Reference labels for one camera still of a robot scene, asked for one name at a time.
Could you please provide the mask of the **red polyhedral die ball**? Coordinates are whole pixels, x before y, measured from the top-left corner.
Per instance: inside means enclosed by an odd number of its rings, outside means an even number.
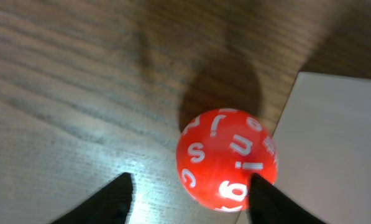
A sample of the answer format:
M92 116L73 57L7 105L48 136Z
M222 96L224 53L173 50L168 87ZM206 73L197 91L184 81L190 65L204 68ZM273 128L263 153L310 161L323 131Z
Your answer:
M252 174L276 182L277 147L251 114L232 108L210 110L181 132L176 168L186 191L202 206L239 212L248 207Z

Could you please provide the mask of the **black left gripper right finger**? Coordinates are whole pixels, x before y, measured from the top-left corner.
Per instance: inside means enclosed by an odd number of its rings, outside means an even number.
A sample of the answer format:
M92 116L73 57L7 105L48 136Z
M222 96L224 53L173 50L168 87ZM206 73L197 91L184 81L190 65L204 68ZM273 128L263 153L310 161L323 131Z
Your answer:
M257 173L251 176L247 199L252 224L325 224Z

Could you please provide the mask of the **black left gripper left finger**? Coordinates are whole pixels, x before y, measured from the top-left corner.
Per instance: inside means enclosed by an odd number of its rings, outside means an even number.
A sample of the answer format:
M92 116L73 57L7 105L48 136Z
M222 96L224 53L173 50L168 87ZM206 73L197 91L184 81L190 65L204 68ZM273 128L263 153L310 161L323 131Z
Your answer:
M132 175L124 172L52 224L125 224L133 191Z

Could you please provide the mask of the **beige cardboard box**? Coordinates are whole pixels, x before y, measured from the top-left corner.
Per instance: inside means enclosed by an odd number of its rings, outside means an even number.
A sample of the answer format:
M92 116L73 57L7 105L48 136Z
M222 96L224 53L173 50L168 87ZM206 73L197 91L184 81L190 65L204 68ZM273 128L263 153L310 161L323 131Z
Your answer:
M299 73L273 139L277 189L325 223L371 223L371 80Z

